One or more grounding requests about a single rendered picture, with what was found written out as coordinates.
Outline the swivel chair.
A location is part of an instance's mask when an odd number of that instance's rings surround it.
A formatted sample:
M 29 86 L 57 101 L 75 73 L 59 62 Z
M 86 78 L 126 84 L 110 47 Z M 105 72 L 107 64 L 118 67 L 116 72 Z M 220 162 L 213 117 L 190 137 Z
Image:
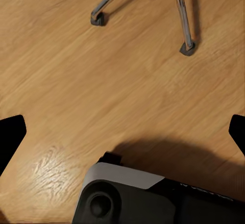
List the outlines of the swivel chair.
M 103 26 L 104 25 L 104 14 L 103 9 L 105 9 L 113 0 L 103 0 L 101 3 L 98 4 L 96 9 L 91 12 L 91 23 L 93 26 Z M 182 24 L 182 29 L 184 31 L 184 38 L 185 42 L 181 47 L 181 53 L 184 55 L 190 56 L 193 52 L 193 49 L 196 46 L 195 42 L 192 42 L 191 30 L 187 18 L 187 9 L 185 5 L 185 0 L 177 0 L 178 6 L 180 9 L 180 19 Z

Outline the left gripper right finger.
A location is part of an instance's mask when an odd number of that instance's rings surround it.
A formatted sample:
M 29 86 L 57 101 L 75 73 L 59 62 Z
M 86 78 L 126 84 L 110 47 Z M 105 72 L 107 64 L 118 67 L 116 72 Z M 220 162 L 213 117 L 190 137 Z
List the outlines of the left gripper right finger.
M 240 115 L 233 115 L 230 127 L 229 134 L 241 149 L 242 153 L 245 155 L 245 117 Z

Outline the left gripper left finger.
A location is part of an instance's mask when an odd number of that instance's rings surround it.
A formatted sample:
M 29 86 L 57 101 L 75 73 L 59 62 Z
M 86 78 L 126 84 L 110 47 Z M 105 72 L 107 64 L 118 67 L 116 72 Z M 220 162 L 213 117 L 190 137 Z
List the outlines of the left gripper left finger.
M 26 134 L 22 115 L 0 120 L 0 176 Z

